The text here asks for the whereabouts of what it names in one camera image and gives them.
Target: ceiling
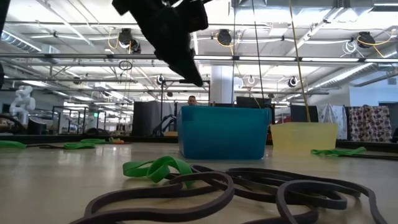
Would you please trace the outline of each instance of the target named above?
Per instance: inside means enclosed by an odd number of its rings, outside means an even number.
[[[58,49],[61,54],[111,54],[112,52],[115,54],[126,54],[126,49],[122,49],[121,47],[112,49],[109,44],[112,46],[116,45],[117,33],[121,31],[121,28],[132,28],[133,37],[140,42],[141,54],[153,54],[154,52],[153,46],[146,41],[130,13],[120,16],[111,5],[112,0],[47,1],[53,12],[56,12],[69,22],[78,33],[84,38],[89,39],[93,45],[88,45],[86,41],[79,39],[80,37],[76,32],[62,23],[59,16],[43,7],[39,1],[12,0],[5,30],[18,35],[34,46],[42,47],[44,45],[51,45]],[[232,51],[235,55],[257,56],[258,48],[260,56],[295,57],[295,54],[288,54],[294,48],[294,35],[289,14],[279,11],[263,14],[256,13],[256,25],[254,25],[252,12],[244,11],[237,13],[236,18],[234,18],[233,9],[231,11],[231,8],[228,7],[229,3],[230,1],[228,0],[214,0],[206,4],[210,23],[209,29],[198,31],[192,36],[192,47],[196,48],[198,55],[230,56]],[[397,25],[398,12],[370,11],[360,16],[351,16],[349,13],[346,13],[344,16],[338,17],[330,23],[322,25],[320,29],[317,29],[317,25],[322,23],[323,18],[330,9],[306,10],[302,9],[294,17],[297,40],[308,33],[311,35],[308,38],[309,40],[300,46],[298,50],[300,57],[369,57],[376,53],[375,49],[357,48],[357,50],[347,54],[345,53],[345,49],[347,48],[346,42],[352,37],[356,38],[358,33],[363,31],[370,32],[376,42],[383,42],[389,39],[390,35],[396,35],[394,30]],[[233,49],[224,47],[215,40],[214,37],[220,29],[230,30],[230,34],[236,42]],[[58,35],[57,38],[53,36],[54,32]],[[390,47],[396,41],[395,37],[391,38],[389,43],[381,45],[379,50]],[[0,43],[0,52],[26,53],[5,42]],[[32,66],[34,63],[43,63],[39,59],[26,60],[14,58],[12,60],[38,71],[38,73],[33,74],[36,77],[49,77],[50,67]],[[65,71],[61,71],[56,78],[81,77],[102,79],[103,83],[97,84],[97,86],[105,86],[109,91],[112,89],[142,90],[142,92],[119,91],[120,94],[127,96],[130,100],[153,100],[154,98],[160,98],[159,93],[145,93],[147,90],[158,90],[160,88],[155,84],[159,74],[162,74],[168,80],[181,79],[180,76],[171,71],[161,61],[156,60],[153,62],[152,60],[140,59],[130,61],[135,66],[127,72],[123,72],[118,66],[73,66],[67,67]],[[60,62],[73,63],[76,60],[60,59]],[[84,59],[81,62],[104,63],[104,60]],[[117,64],[119,60],[114,60],[113,63]],[[198,62],[197,65],[203,79],[209,80],[211,67],[217,65],[217,63]],[[233,63],[231,61],[230,65],[235,66],[234,75],[244,80],[244,85],[241,86],[242,90],[260,90],[261,83],[259,82],[259,78],[261,71],[264,91],[296,91],[294,88],[291,89],[287,86],[288,79],[292,76],[299,77],[299,70],[295,63],[280,63],[280,65],[263,63],[259,67],[255,63]],[[329,65],[327,63],[302,65],[301,72],[304,84],[306,86],[310,85],[342,67],[345,67],[345,65]],[[61,69],[63,67],[54,66],[53,74]],[[137,83],[109,82],[117,78],[119,80],[133,79]],[[252,78],[255,82],[250,84],[249,79]],[[64,91],[68,96],[83,95],[99,101],[111,100],[103,98],[98,92],[73,92],[74,88],[96,88],[95,83],[82,82],[76,85],[72,82],[47,82],[47,84],[59,88],[71,88],[72,91]],[[193,85],[176,82],[172,86],[168,86],[168,89],[175,90],[173,97],[165,96],[169,100],[187,100],[187,93],[179,93],[179,90],[197,90],[200,93],[189,93],[189,95],[196,95],[199,100],[203,101],[208,99],[207,93],[204,93],[204,90],[208,90],[206,86],[198,88]]]

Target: white column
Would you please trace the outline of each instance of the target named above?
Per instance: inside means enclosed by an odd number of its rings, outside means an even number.
[[[210,103],[233,103],[233,67],[213,66],[210,78]]]

